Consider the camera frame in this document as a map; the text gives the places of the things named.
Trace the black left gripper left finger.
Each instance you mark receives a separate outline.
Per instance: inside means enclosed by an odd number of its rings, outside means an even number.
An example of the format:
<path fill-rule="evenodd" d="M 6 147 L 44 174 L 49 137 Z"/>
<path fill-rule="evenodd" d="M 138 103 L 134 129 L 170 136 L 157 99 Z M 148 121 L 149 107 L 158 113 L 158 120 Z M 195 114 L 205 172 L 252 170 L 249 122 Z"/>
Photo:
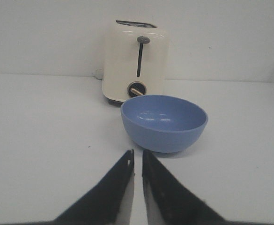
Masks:
<path fill-rule="evenodd" d="M 134 194 L 134 151 L 128 150 L 106 175 L 60 214 L 59 225 L 128 225 Z"/>

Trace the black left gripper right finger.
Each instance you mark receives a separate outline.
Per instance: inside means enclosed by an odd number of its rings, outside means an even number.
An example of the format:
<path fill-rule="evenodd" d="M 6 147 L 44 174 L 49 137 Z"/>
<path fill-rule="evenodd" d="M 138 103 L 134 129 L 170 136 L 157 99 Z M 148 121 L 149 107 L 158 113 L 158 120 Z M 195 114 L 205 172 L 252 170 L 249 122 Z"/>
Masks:
<path fill-rule="evenodd" d="M 225 221 L 185 188 L 149 150 L 142 155 L 142 179 L 149 225 L 198 225 Z"/>

